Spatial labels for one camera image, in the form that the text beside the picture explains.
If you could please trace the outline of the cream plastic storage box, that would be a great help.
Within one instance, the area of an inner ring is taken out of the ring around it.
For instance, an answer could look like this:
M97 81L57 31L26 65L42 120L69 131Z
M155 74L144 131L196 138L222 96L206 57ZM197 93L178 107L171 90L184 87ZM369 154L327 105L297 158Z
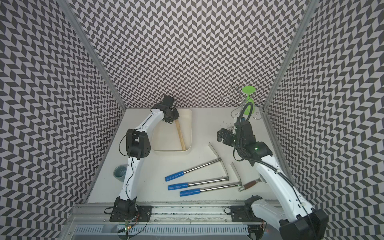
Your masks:
M151 147L161 154L186 153L192 146L193 112L190 109L178 109L180 132L185 144L183 149L177 124L160 122L153 133Z

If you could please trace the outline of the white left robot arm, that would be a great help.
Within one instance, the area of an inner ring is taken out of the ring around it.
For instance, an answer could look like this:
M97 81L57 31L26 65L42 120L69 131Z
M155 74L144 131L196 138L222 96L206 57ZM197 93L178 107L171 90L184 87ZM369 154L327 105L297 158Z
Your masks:
M179 118L177 100L165 95L163 99L150 109L146 119L126 132L126 154L128 166L122 189L114 203L113 211L121 214L125 220L136 215L136 178L139 176L144 159L151 152L151 137L160 122L172 124Z

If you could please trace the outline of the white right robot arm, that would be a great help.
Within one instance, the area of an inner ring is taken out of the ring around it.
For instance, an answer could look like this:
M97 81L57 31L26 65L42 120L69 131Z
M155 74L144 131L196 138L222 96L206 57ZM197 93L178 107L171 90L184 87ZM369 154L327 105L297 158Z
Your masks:
M271 149L264 142L256 140L248 120L239 117L234 127L233 131L220 129L217 132L218 142L233 147L241 159L256 167L282 207L282 210L278 210L258 199L251 203L253 214L278 230L284 240L322 240L329 216L324 210L315 209L300 194L282 171Z

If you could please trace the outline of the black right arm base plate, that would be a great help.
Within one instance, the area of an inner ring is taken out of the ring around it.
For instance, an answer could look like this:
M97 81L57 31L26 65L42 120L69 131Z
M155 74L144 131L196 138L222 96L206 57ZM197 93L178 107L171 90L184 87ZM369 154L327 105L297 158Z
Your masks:
M230 206L230 215L234 223L254 223L262 222L263 219L257 218L249 206Z

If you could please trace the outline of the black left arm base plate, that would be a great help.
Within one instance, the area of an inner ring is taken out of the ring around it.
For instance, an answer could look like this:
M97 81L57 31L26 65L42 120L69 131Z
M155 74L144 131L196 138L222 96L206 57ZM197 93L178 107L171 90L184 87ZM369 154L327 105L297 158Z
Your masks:
M152 215L153 206L135 206L128 211L114 207L110 215L110 222L149 222Z

